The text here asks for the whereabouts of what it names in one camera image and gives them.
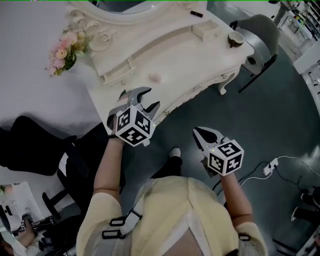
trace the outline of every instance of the vase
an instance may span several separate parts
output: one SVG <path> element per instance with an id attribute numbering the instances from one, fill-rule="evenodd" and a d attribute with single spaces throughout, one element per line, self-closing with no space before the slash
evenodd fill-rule
<path id="1" fill-rule="evenodd" d="M 88 58 L 78 57 L 74 65 L 65 72 L 72 75 L 78 83 L 84 84 L 88 90 L 92 91 L 101 87 L 102 80 Z"/>

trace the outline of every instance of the white cable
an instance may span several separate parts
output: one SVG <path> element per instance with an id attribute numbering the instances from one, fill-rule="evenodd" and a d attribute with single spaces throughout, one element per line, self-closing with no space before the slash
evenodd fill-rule
<path id="1" fill-rule="evenodd" d="M 309 165 L 307 165 L 304 161 L 302 161 L 302 160 L 301 160 L 300 158 L 298 158 L 298 157 L 282 155 L 282 156 L 277 157 L 276 159 L 279 160 L 280 158 L 298 159 L 298 160 L 300 160 L 306 167 L 308 167 L 311 172 L 313 172 L 315 175 L 318 175 L 318 176 L 320 177 L 320 174 L 318 174 L 317 172 L 315 172 L 314 170 L 312 170 L 312 168 L 310 168 Z"/>
<path id="2" fill-rule="evenodd" d="M 269 174 L 269 176 L 264 177 L 264 178 L 259 178 L 259 177 L 249 177 L 247 179 L 244 180 L 244 182 L 241 183 L 240 187 L 242 187 L 243 184 L 245 184 L 246 181 L 250 180 L 250 179 L 257 179 L 257 180 L 266 180 L 268 179 L 270 176 L 272 175 L 272 172 Z"/>

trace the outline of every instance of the white cube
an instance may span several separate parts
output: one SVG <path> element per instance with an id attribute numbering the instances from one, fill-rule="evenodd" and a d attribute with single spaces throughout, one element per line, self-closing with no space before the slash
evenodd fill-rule
<path id="1" fill-rule="evenodd" d="M 156 128 L 155 123 L 134 105 L 116 115 L 115 135 L 131 146 L 135 147 L 152 137 Z"/>
<path id="2" fill-rule="evenodd" d="M 241 168 L 244 150 L 233 139 L 209 149 L 207 166 L 222 176 Z"/>

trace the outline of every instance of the yellow shirt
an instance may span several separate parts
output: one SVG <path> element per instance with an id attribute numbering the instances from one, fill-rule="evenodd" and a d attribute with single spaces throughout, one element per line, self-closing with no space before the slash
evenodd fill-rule
<path id="1" fill-rule="evenodd" d="M 200 219 L 212 255 L 225 256 L 237 249 L 238 233 L 249 235 L 259 255 L 267 255 L 257 225 L 247 222 L 234 228 L 226 208 L 201 181 L 178 176 L 155 180 L 156 183 L 144 196 L 143 218 L 132 232 L 132 256 L 158 255 L 170 231 L 190 210 L 195 211 Z M 121 207 L 116 199 L 106 193 L 95 194 L 78 233 L 77 256 L 84 255 L 89 237 L 98 224 L 120 216 Z"/>

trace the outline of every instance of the chair backrest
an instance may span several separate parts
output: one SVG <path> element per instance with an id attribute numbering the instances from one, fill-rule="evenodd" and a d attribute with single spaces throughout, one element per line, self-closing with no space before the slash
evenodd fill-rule
<path id="1" fill-rule="evenodd" d="M 278 54 L 279 31 L 277 25 L 262 14 L 237 21 L 237 27 L 248 30 L 258 36 L 268 47 L 271 56 Z"/>

